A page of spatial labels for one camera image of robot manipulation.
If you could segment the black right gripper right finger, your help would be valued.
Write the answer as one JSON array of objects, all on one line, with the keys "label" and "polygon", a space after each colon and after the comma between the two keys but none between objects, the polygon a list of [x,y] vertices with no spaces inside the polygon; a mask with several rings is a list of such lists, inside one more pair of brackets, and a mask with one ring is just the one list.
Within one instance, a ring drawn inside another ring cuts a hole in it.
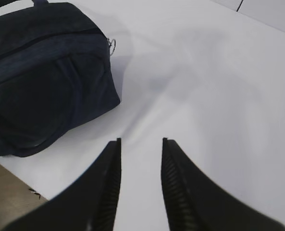
[{"label": "black right gripper right finger", "polygon": [[161,187],[172,231],[285,231],[218,186],[168,138],[162,141]]}]

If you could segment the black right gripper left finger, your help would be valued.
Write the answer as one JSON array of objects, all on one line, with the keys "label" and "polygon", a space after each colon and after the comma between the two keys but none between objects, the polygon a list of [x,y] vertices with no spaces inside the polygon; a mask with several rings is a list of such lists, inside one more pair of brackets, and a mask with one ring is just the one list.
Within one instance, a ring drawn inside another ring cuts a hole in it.
[{"label": "black right gripper left finger", "polygon": [[112,231],[121,185],[121,139],[110,141],[68,188],[5,231]]}]

